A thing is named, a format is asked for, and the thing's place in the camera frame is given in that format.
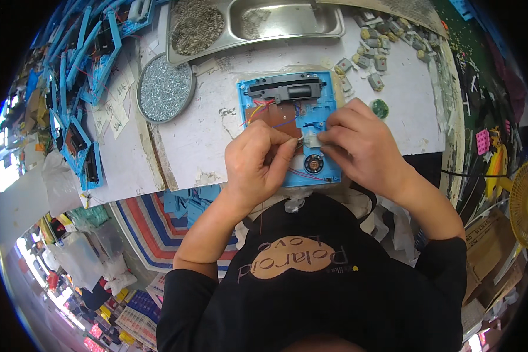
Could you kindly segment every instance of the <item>brown circuit board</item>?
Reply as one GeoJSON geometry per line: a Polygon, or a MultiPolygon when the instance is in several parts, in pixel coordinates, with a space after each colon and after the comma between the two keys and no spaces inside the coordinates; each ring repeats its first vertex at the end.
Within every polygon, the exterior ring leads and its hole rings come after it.
{"type": "MultiPolygon", "coordinates": [[[[258,111],[254,113],[253,117],[250,119],[250,122],[262,120],[270,127],[277,126],[275,129],[278,131],[287,133],[291,137],[296,137],[297,139],[301,138],[301,129],[297,128],[296,121],[294,120],[296,116],[296,109],[293,104],[285,102],[281,104],[270,104],[268,107],[264,106],[260,109],[258,107],[245,109],[244,114],[247,120],[255,109],[258,109],[258,111]]],[[[303,153],[303,148],[296,149],[296,154],[301,153],[303,153]]]]}

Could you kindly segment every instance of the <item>black cable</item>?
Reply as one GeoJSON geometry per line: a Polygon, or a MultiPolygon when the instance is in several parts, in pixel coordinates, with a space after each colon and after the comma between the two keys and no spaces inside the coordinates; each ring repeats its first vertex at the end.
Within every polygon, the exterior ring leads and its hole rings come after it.
{"type": "Polygon", "coordinates": [[[508,175],[477,175],[474,173],[456,173],[448,170],[442,170],[443,173],[447,173],[452,176],[463,176],[463,177],[508,177],[508,175]]]}

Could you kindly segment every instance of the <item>yellow fan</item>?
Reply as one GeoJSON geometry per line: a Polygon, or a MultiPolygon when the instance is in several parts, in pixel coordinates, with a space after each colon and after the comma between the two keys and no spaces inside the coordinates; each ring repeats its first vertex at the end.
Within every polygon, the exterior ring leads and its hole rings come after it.
{"type": "Polygon", "coordinates": [[[514,263],[522,248],[528,248],[528,162],[525,162],[518,169],[513,181],[506,177],[501,177],[497,181],[497,186],[503,187],[510,192],[508,209],[510,211],[512,232],[516,237],[516,244],[512,249],[510,259],[505,262],[494,278],[493,282],[495,285],[514,263]]]}

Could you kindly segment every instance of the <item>circuit board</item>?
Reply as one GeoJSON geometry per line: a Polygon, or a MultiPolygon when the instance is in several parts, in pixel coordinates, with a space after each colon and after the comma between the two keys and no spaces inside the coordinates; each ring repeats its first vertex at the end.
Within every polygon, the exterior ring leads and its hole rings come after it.
{"type": "Polygon", "coordinates": [[[245,128],[261,119],[270,127],[299,140],[283,187],[341,181],[341,169],[321,152],[321,143],[317,139],[317,134],[326,130],[326,119],[336,110],[329,71],[240,81],[237,92],[245,128]]]}

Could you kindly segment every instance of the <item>round gray tray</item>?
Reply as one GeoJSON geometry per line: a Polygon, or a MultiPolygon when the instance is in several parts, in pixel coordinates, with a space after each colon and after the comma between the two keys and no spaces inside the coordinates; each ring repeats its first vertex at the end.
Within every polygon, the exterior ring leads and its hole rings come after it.
{"type": "Polygon", "coordinates": [[[145,120],[149,121],[150,123],[164,123],[164,122],[168,122],[168,121],[172,120],[176,116],[180,115],[188,107],[188,105],[190,105],[190,102],[191,102],[192,98],[194,97],[195,85],[196,85],[196,76],[193,74],[191,66],[187,62],[188,67],[190,67],[190,81],[191,81],[191,85],[190,85],[190,91],[188,92],[188,95],[186,97],[186,100],[184,101],[184,104],[183,104],[182,108],[176,114],[174,114],[172,117],[170,117],[170,118],[168,118],[166,120],[163,120],[163,121],[153,120],[153,119],[149,118],[147,116],[147,114],[143,111],[143,108],[141,106],[141,85],[143,83],[143,77],[145,76],[145,71],[147,70],[147,67],[149,67],[150,64],[154,60],[156,60],[159,57],[164,56],[164,55],[166,55],[166,53],[160,53],[160,54],[156,55],[154,58],[152,58],[151,60],[149,60],[147,62],[147,64],[145,65],[145,67],[143,67],[143,70],[141,71],[141,75],[139,76],[139,82],[137,83],[137,94],[136,94],[137,107],[139,108],[139,111],[141,112],[141,115],[143,115],[145,120]]]}

